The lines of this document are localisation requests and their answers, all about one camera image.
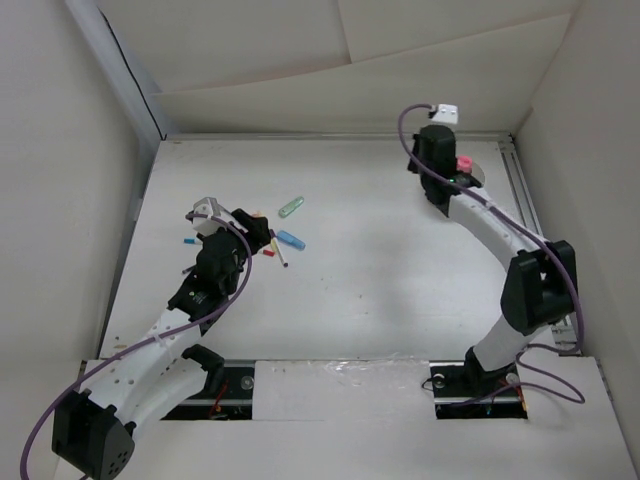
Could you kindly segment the blue transparent eraser case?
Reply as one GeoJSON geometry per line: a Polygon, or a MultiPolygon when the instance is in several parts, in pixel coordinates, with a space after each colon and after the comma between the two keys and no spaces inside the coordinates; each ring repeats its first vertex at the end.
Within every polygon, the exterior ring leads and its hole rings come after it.
{"type": "Polygon", "coordinates": [[[278,231],[276,233],[276,238],[285,245],[288,245],[298,251],[304,251],[306,248],[306,244],[302,240],[284,230],[278,231]]]}

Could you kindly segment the pink capped glue bottle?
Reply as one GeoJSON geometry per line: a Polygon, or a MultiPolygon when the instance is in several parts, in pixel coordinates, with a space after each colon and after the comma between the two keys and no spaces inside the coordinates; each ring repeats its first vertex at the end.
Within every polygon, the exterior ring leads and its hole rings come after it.
{"type": "Polygon", "coordinates": [[[465,174],[473,171],[473,160],[469,156],[458,156],[456,159],[456,170],[465,174]]]}

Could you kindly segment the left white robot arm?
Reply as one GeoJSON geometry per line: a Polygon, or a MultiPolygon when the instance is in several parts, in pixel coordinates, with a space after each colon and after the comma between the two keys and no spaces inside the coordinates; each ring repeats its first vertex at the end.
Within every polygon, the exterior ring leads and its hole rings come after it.
{"type": "Polygon", "coordinates": [[[53,410],[53,452],[89,479],[114,479],[137,441],[180,402],[222,387],[223,358],[202,338],[238,298],[246,268],[272,236],[268,221],[242,209],[225,220],[218,207],[188,213],[202,246],[194,266],[145,336],[98,366],[101,375],[72,387],[53,410]]]}

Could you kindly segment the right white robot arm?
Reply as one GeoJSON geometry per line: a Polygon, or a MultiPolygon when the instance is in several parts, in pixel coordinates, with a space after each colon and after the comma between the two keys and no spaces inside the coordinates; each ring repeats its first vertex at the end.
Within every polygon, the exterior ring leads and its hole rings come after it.
{"type": "Polygon", "coordinates": [[[472,395],[503,379],[525,348],[547,326],[582,315],[576,255],[566,241],[550,242],[495,207],[472,173],[472,162],[456,154],[453,131],[429,125],[413,136],[409,171],[419,175],[427,200],[466,228],[504,267],[501,316],[466,353],[456,380],[472,395]]]}

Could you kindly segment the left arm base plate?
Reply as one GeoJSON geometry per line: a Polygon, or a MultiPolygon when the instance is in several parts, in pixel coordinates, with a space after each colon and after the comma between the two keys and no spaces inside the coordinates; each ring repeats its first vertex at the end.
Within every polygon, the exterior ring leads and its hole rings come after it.
{"type": "Polygon", "coordinates": [[[182,401],[163,420],[251,420],[254,385],[254,363],[227,363],[221,380],[207,379],[205,389],[182,401]]]}

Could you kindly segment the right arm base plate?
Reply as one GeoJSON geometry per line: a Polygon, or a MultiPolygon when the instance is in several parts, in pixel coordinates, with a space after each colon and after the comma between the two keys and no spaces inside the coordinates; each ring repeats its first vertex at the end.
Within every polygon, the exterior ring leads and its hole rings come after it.
{"type": "Polygon", "coordinates": [[[521,391],[507,389],[509,380],[519,381],[514,364],[473,383],[463,361],[432,361],[422,386],[433,393],[438,420],[527,419],[521,391]]]}

